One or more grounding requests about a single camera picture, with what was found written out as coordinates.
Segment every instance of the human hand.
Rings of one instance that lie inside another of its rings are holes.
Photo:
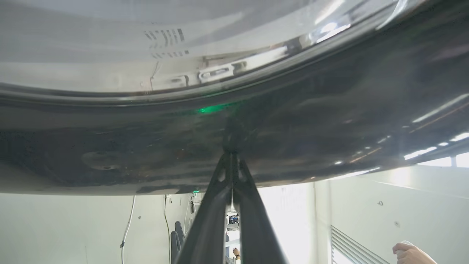
[[[234,248],[234,249],[233,249],[233,254],[234,254],[235,256],[239,256],[239,249]]]
[[[437,264],[427,253],[413,245],[397,243],[393,253],[397,254],[397,264]]]

